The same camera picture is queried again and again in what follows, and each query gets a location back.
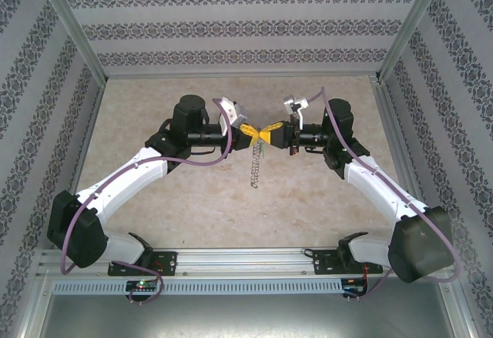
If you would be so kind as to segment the large metal keyring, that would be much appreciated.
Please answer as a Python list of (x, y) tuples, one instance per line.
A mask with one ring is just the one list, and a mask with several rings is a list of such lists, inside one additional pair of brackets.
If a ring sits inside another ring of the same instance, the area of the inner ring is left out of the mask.
[(256, 144), (252, 148), (252, 159), (250, 166), (250, 186), (254, 189), (258, 188), (261, 160), (260, 144)]

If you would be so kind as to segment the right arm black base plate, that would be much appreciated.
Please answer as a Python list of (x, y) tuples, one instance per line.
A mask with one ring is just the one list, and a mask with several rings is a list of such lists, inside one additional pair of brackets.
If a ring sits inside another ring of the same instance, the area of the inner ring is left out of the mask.
[(382, 266), (373, 263), (343, 261), (335, 249), (315, 249), (312, 252), (316, 275), (371, 275), (382, 274)]

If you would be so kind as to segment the aluminium side rail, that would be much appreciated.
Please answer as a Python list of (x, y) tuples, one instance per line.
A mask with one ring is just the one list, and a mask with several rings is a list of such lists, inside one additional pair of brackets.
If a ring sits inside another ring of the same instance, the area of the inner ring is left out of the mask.
[(102, 97), (104, 95), (104, 91), (106, 90), (106, 86), (107, 83), (104, 83), (99, 87), (89, 110), (88, 119), (81, 135), (81, 142), (77, 151), (75, 165), (72, 171), (71, 178), (69, 180), (69, 186), (64, 189), (64, 191), (68, 192), (70, 195), (73, 195), (76, 192), (80, 177), (82, 175), (82, 169), (86, 160), (87, 153), (89, 151), (90, 140), (95, 128), (97, 115), (99, 113)]
[(400, 186), (414, 198), (421, 202), (427, 202), (418, 185), (418, 178), (411, 164), (411, 157), (407, 151), (404, 136), (386, 86), (375, 75), (371, 75), (369, 79), (397, 173), (397, 180)]

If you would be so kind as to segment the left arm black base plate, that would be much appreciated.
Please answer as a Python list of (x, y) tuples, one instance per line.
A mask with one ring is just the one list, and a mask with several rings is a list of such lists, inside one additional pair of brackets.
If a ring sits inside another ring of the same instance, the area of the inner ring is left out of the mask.
[[(136, 265), (141, 268), (149, 269), (161, 276), (174, 276), (176, 272), (177, 253), (170, 251), (152, 251), (143, 254)], [(130, 266), (123, 266), (117, 263), (110, 263), (107, 273), (109, 276), (152, 276), (151, 272), (135, 269)]]

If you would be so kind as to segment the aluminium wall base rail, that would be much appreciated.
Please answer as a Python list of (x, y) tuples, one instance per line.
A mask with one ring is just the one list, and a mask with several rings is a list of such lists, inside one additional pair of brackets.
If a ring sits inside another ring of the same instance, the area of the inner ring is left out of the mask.
[(276, 77), (353, 77), (378, 76), (378, 72), (368, 71), (312, 71), (312, 72), (182, 72), (182, 73), (148, 73), (109, 75), (108, 80), (127, 79), (215, 79), (215, 78), (276, 78)]

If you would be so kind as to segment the aluminium mounting rail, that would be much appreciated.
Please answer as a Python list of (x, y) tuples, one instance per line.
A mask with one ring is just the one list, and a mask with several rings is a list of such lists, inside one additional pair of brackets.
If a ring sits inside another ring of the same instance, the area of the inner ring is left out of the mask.
[(158, 249), (177, 253), (175, 277), (315, 276), (313, 250)]

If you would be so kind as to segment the aluminium corner post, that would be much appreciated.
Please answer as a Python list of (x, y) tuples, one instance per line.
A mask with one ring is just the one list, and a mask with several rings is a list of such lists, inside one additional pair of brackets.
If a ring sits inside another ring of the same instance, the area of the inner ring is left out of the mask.
[(92, 48), (82, 25), (76, 18), (68, 0), (49, 0), (55, 9), (59, 19), (65, 27), (77, 49), (80, 51), (85, 63), (89, 67), (92, 75), (95, 77), (98, 85), (105, 85), (108, 76), (99, 61), (96, 52)]
[(379, 84), (381, 84), (390, 75), (394, 65), (404, 51), (408, 40), (411, 38), (414, 30), (417, 28), (430, 2), (431, 0), (414, 1), (410, 11), (407, 14), (407, 17), (402, 23), (400, 30), (397, 32), (395, 40), (393, 41), (391, 47), (388, 49), (387, 55), (382, 62), (381, 68), (376, 73), (377, 82)]

